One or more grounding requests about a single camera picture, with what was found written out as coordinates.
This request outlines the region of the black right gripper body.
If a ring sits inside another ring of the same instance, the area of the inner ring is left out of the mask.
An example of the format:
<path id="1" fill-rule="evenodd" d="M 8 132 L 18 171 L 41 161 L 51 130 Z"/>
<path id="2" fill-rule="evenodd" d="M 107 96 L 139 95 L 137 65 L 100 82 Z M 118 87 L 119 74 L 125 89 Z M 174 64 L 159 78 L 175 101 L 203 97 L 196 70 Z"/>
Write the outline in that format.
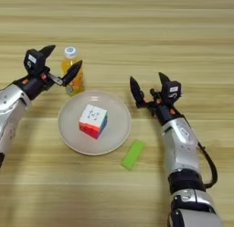
<path id="1" fill-rule="evenodd" d="M 153 100 L 148 103 L 148 109 L 152 116 L 156 116 L 161 125 L 168 123 L 169 121 L 181 118 L 183 115 L 177 111 L 173 105 L 166 105 L 160 95 L 160 92 L 156 92 L 154 89 L 150 90 Z"/>

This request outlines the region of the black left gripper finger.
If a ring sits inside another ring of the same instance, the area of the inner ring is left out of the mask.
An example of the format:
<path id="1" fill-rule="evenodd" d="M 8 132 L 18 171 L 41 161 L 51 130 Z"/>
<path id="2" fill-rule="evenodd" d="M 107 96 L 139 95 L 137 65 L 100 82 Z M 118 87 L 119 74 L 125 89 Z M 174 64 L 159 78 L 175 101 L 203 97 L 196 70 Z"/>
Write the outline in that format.
<path id="1" fill-rule="evenodd" d="M 82 61 L 78 61 L 74 63 L 69 69 L 68 72 L 62 77 L 57 77 L 53 74 L 49 74 L 48 77 L 53 80 L 54 83 L 56 83 L 59 86 L 64 86 L 66 87 L 73 79 L 77 76 L 77 74 L 80 71 L 82 65 Z"/>
<path id="2" fill-rule="evenodd" d="M 45 57 L 48 58 L 52 51 L 54 50 L 56 46 L 55 45 L 48 45 L 42 48 L 39 52 Z"/>

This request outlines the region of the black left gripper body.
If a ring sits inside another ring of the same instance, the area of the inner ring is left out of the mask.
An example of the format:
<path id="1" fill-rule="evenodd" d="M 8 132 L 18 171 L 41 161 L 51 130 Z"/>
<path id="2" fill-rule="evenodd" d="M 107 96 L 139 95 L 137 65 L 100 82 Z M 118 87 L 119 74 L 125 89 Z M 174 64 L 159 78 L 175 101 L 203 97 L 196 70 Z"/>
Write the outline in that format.
<path id="1" fill-rule="evenodd" d="M 54 85 L 54 81 L 51 80 L 46 73 L 36 76 L 27 75 L 13 81 L 13 83 L 27 95 L 30 101 L 33 101 L 39 94 L 49 90 Z"/>

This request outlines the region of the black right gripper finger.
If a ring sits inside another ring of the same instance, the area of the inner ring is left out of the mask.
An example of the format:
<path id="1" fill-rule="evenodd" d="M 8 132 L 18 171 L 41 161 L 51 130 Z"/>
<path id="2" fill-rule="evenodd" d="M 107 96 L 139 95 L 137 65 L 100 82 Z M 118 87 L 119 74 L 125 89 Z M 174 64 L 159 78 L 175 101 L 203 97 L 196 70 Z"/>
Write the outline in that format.
<path id="1" fill-rule="evenodd" d="M 136 79 L 131 76 L 130 77 L 130 89 L 135 100 L 135 104 L 137 108 L 150 108 L 151 102 L 147 102 L 144 98 L 144 92 L 141 90 Z"/>
<path id="2" fill-rule="evenodd" d="M 163 74 L 162 72 L 159 72 L 159 78 L 160 78 L 160 82 L 162 84 L 164 84 L 166 82 L 170 82 L 170 79 L 165 74 Z"/>

